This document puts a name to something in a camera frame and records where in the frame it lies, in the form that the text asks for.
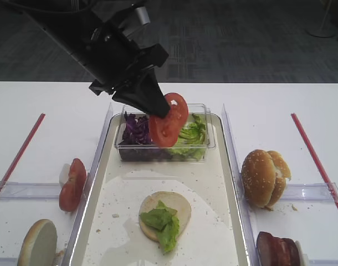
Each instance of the plastic container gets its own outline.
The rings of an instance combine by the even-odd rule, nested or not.
[[[198,115],[205,124],[205,139],[202,145],[174,145],[170,148],[161,149],[154,144],[150,145],[123,145],[123,133],[126,128],[125,113],[135,114],[136,117],[147,116],[138,109],[124,105],[120,125],[115,136],[115,148],[123,161],[200,161],[204,160],[206,149],[214,147],[211,113],[203,104],[188,104],[189,117],[185,125],[194,122],[192,114]]]

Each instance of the robotic arm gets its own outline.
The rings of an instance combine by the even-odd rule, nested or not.
[[[98,0],[24,0],[0,4],[26,14],[95,80],[89,87],[150,115],[165,117],[169,105],[155,77],[168,54],[160,44],[140,49],[132,33],[149,23],[144,3],[121,10],[103,22],[91,8]]]

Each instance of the white table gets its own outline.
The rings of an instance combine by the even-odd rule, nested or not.
[[[0,179],[42,112],[46,117],[9,180],[58,182],[62,165],[74,155],[90,168],[109,103],[114,114],[121,112],[122,104],[105,93],[96,96],[88,86],[0,82]],[[253,149],[277,150],[289,163],[294,183],[323,182],[290,117],[295,112],[338,185],[338,84],[166,83],[160,87],[164,93],[180,93],[188,103],[204,103],[218,115],[224,104],[240,163]],[[321,216],[316,223],[327,219]]]

